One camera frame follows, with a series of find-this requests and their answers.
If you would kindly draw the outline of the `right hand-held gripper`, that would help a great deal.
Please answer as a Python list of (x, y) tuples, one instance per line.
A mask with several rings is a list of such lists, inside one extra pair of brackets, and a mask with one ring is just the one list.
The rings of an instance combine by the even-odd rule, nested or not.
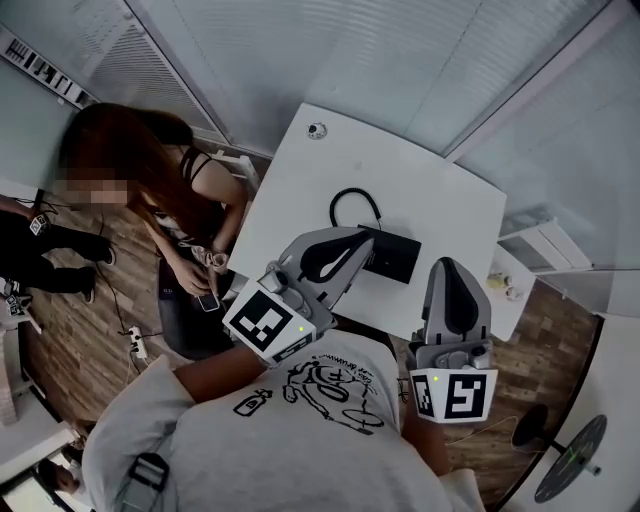
[(475, 276), (449, 259), (449, 328), (447, 262), (437, 260), (429, 275), (423, 306), (424, 337), (409, 371), (417, 415), (438, 424), (481, 422), (488, 418), (497, 369), (489, 341), (446, 344), (452, 334), (462, 341), (484, 340), (490, 334), (491, 304)]

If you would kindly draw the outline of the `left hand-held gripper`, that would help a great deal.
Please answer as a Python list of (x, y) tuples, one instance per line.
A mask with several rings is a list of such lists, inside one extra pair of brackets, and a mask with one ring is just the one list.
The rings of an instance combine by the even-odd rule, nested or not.
[(373, 250), (363, 228), (304, 233), (257, 279), (232, 285), (223, 318), (231, 337), (267, 366), (277, 366), (336, 325), (332, 308), (349, 290)]

